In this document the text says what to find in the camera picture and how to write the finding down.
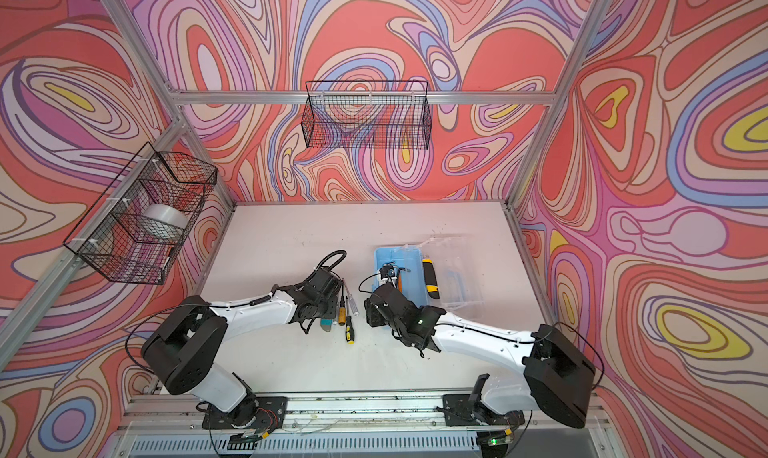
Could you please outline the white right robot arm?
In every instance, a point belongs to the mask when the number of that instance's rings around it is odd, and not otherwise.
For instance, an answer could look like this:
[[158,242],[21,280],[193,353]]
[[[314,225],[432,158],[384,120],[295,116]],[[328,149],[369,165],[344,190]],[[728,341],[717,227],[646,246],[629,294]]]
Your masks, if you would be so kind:
[[504,370],[480,374],[466,401],[471,421],[510,423],[512,415],[539,410],[570,428],[586,426],[595,365],[554,325],[535,331],[496,328],[435,306],[417,306],[385,283],[364,301],[370,327],[419,353],[455,353]]

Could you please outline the teal utility knife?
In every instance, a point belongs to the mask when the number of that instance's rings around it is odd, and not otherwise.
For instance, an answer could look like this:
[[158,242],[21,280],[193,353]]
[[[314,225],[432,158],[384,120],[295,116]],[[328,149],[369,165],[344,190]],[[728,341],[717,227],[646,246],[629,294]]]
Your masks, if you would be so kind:
[[325,332],[331,332],[333,327],[333,320],[330,318],[322,318],[320,321],[320,327]]

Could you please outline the yellow black utility knife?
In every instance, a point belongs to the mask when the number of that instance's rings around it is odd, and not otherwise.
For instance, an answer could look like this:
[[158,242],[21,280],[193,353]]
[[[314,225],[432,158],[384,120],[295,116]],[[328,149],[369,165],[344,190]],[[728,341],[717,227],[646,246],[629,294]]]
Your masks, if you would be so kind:
[[437,275],[434,268],[434,264],[431,259],[425,258],[422,260],[422,269],[424,275],[424,283],[427,296],[433,300],[440,299],[439,285],[437,282]]

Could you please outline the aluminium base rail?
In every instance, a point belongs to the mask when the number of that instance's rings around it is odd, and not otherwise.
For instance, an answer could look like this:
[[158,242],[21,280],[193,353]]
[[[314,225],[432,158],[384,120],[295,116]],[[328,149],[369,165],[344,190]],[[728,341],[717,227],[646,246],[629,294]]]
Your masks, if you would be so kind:
[[110,457],[621,457],[595,399],[582,429],[525,411],[504,424],[459,421],[465,389],[269,393],[251,429],[213,425],[187,396],[132,400]]

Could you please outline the black yellow grip screwdriver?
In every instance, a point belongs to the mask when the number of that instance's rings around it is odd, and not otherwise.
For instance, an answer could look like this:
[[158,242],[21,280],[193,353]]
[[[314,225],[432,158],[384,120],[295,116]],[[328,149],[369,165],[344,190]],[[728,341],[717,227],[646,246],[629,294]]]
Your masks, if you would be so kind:
[[345,340],[347,344],[353,344],[355,341],[353,314],[349,298],[346,299]]

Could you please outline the blue plastic tool box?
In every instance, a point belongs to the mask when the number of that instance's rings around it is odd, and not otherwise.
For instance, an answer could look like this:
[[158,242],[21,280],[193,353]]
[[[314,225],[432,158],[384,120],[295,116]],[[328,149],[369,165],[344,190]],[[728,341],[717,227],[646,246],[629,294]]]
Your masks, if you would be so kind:
[[438,235],[417,244],[374,251],[373,285],[392,283],[417,306],[441,307],[461,317],[483,315],[484,299],[467,239]]

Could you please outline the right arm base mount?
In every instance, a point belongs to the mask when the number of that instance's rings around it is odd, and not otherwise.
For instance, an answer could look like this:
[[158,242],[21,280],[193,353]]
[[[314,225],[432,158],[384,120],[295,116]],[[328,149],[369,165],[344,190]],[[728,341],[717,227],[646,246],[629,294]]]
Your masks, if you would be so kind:
[[469,394],[442,396],[442,405],[435,410],[443,414],[447,426],[505,426],[515,430],[526,423],[525,415],[520,410],[499,414],[482,403],[482,390],[489,378],[488,373],[479,375]]

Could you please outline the grey tape roll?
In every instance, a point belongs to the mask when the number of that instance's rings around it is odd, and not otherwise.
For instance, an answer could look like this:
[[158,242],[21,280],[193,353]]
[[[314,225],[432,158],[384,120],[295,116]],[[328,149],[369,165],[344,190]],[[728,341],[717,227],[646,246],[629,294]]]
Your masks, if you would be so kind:
[[174,207],[153,203],[143,211],[139,223],[158,242],[176,243],[182,238],[189,218]]

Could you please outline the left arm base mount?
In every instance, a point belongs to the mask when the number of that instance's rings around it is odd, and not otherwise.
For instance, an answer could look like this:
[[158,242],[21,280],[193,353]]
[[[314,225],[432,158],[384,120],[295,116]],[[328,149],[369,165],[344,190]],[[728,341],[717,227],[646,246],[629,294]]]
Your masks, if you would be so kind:
[[254,429],[274,431],[283,426],[288,398],[285,396],[247,396],[232,411],[224,413],[213,407],[205,411],[202,428],[206,430]]

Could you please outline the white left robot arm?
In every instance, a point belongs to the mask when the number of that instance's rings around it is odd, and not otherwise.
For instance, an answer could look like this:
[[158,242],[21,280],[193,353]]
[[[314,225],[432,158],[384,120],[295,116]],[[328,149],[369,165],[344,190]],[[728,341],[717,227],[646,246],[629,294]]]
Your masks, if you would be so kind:
[[254,392],[216,363],[221,345],[271,326],[297,324],[307,334],[314,322],[333,317],[342,279],[316,267],[303,281],[274,286],[267,294],[234,302],[186,298],[141,348],[141,357],[172,395],[191,394],[216,411],[243,421],[256,413]]

